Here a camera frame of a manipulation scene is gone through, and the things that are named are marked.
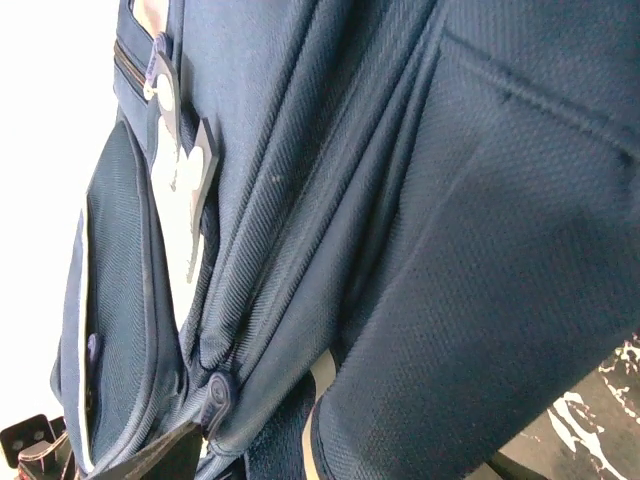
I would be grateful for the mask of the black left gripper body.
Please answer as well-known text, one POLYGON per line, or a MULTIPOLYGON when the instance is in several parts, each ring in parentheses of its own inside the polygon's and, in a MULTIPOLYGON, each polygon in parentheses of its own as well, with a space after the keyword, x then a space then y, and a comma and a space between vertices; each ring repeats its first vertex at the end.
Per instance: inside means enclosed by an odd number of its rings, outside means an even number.
POLYGON ((75 456, 63 416, 49 420, 38 414, 3 429, 1 452, 15 479, 75 478, 75 456))

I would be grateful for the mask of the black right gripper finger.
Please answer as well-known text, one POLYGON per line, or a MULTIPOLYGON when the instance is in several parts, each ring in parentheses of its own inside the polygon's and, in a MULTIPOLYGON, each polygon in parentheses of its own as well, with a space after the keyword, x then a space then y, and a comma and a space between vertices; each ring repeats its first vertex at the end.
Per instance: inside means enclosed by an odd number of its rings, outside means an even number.
POLYGON ((202 423, 183 422, 137 451, 128 435, 119 438, 86 479, 195 479, 203 443, 202 423))

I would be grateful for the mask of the navy blue student backpack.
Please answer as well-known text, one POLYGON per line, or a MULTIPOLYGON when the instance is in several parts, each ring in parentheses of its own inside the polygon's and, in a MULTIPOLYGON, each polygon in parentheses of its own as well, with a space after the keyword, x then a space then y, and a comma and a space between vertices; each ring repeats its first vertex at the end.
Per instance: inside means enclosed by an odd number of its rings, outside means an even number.
POLYGON ((86 479, 639 475, 635 1, 123 1, 51 376, 86 479))

